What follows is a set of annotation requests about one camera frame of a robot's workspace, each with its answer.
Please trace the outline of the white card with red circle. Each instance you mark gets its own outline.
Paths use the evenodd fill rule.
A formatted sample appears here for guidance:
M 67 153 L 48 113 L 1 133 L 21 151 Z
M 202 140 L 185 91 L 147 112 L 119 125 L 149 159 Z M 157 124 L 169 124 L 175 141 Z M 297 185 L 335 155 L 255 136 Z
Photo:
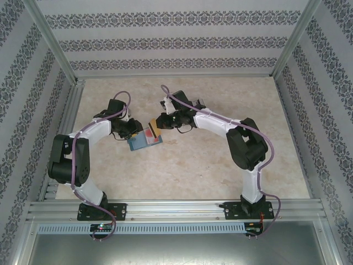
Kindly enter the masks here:
M 146 138 L 146 143 L 147 145 L 156 145 L 162 143 L 162 137 L 159 135 L 158 137 L 154 137 L 153 132 L 149 129 L 146 128 L 144 130 L 145 138 Z

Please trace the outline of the grey metal sheet panel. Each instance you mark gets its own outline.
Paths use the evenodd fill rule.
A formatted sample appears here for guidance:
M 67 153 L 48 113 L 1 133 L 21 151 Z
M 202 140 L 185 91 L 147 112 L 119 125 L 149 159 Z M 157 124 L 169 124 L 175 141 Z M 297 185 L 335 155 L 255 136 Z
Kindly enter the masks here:
M 128 234 L 95 242 L 50 224 L 27 224 L 10 265 L 344 265 L 325 221 L 277 222 L 242 234 Z

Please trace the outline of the aluminium back frame bar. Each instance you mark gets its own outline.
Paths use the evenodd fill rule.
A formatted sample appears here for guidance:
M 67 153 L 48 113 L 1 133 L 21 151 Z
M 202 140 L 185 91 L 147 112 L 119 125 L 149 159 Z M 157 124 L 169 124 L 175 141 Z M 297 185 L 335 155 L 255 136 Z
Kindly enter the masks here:
M 141 74 L 141 75 L 100 75 L 100 76 L 77 76 L 77 80 L 91 80 L 91 79 L 117 79 L 117 78 L 221 78 L 221 77 L 236 77 L 236 78 L 263 78 L 263 77 L 272 77 L 271 74 L 264 73 L 228 73 L 228 74 Z

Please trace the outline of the aluminium frame post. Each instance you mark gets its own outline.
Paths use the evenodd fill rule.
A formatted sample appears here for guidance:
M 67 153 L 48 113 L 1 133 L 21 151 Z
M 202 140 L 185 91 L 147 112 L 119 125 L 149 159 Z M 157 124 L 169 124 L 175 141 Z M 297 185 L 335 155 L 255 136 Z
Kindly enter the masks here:
M 54 54 L 56 60 L 58 61 L 60 67 L 64 71 L 66 77 L 68 78 L 70 84 L 75 85 L 77 83 L 77 77 L 74 74 L 65 53 L 63 52 L 58 40 L 56 39 L 52 29 L 50 28 L 44 14 L 39 8 L 36 0 L 22 0 L 25 8 L 29 12 L 31 18 L 35 22 L 36 26 L 40 30 L 41 35 L 45 39 L 52 53 Z
M 303 10 L 292 34 L 290 35 L 282 53 L 280 54 L 273 71 L 271 72 L 271 76 L 276 81 L 282 70 L 284 69 L 285 65 L 287 64 L 293 50 L 297 46 L 298 42 L 300 41 L 308 23 L 311 21 L 312 17 L 314 16 L 317 8 L 321 4 L 322 0 L 308 0 L 308 3 Z

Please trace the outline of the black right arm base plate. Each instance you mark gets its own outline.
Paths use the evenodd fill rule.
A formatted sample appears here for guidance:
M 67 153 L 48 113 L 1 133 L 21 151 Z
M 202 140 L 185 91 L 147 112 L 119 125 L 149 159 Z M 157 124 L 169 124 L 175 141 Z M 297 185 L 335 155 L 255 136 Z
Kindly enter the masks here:
M 222 206 L 224 208 L 224 216 L 226 220 L 255 220 L 260 219 L 261 214 L 263 214 L 265 220 L 271 220 L 274 218 L 271 202 L 265 202 L 259 209 L 252 210 L 250 214 L 247 214 L 244 211 L 241 202 L 225 202 Z

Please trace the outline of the tan card with black stripe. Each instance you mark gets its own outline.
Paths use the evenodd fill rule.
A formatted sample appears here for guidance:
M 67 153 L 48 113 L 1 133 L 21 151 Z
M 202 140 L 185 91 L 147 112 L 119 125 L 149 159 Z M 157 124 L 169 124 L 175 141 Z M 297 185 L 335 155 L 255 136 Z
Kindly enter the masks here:
M 151 119 L 148 122 L 148 127 L 149 127 L 152 135 L 154 136 L 154 138 L 158 138 L 161 135 L 161 130 L 160 130 L 160 128 L 158 128 L 157 120 L 155 118 Z

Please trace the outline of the blue card holder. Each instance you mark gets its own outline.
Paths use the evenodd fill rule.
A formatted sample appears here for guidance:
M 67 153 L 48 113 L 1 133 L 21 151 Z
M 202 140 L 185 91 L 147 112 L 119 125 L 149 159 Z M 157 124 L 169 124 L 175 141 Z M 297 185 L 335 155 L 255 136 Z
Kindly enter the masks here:
M 147 145 L 144 130 L 142 132 L 138 133 L 138 136 L 136 137 L 135 141 L 129 141 L 129 140 L 127 141 L 127 143 L 129 144 L 129 147 L 130 147 L 130 151 L 136 151 L 139 149 L 154 146 L 154 145 L 149 145 L 149 146 Z

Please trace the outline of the aluminium side rail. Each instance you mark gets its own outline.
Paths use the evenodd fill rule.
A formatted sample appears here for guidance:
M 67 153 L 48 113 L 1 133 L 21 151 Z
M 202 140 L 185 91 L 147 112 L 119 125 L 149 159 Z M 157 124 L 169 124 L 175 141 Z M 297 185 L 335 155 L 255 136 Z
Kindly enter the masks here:
M 86 83 L 86 80 L 78 79 L 76 81 L 75 86 L 71 88 L 71 91 L 67 98 L 65 109 L 61 116 L 60 126 L 57 131 L 58 134 L 69 134 L 72 132 L 85 83 Z M 47 170 L 48 170 L 48 167 L 45 170 L 45 175 L 44 175 L 45 178 L 43 180 L 41 190 L 38 195 L 38 201 L 40 202 L 45 200 L 47 188 L 51 180 L 50 177 L 48 176 Z
M 282 92 L 281 92 L 281 89 L 280 89 L 278 81 L 275 81 L 275 86 L 276 86 L 276 90 L 277 90 L 277 93 L 278 93 L 279 98 L 280 98 L 280 102 L 281 102 L 282 108 L 283 108 L 284 113 L 285 113 L 287 125 L 288 125 L 288 128 L 289 128 L 290 134 L 291 134 L 291 138 L 292 138 L 292 141 L 293 141 L 293 144 L 294 144 L 294 148 L 295 148 L 297 157 L 298 157 L 299 165 L 300 165 L 301 171 L 303 173 L 303 178 L 304 178 L 304 181 L 306 183 L 306 187 L 307 187 L 307 190 L 308 190 L 309 197 L 311 199 L 313 199 L 313 198 L 315 198 L 315 196 L 313 194 L 311 183 L 310 183 L 310 181 L 308 179 L 308 171 L 306 169 L 306 165 L 304 163 L 300 147 L 298 146 L 297 137 L 296 137 L 294 128 L 292 126 L 291 119 L 290 119 L 289 112 L 288 112 L 288 108 L 287 108 L 287 106 L 285 104 L 284 97 L 282 95 Z

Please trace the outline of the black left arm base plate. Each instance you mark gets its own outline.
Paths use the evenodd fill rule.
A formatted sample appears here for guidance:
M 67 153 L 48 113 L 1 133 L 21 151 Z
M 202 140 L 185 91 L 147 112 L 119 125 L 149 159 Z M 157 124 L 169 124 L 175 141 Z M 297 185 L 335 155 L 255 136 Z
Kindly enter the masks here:
M 108 211 L 114 215 L 116 221 L 125 221 L 127 204 L 109 203 Z M 93 206 L 81 203 L 77 214 L 78 221 L 112 221 L 112 217 Z

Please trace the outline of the aluminium mounting rail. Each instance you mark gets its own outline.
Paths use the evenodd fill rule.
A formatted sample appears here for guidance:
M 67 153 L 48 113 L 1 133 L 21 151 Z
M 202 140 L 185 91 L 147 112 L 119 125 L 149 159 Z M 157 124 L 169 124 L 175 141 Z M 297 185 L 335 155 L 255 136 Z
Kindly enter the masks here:
M 127 204 L 126 222 L 212 222 L 225 221 L 221 200 L 113 200 Z M 79 200 L 31 202 L 27 222 L 77 222 Z M 317 221 L 327 214 L 320 199 L 284 199 L 277 221 Z

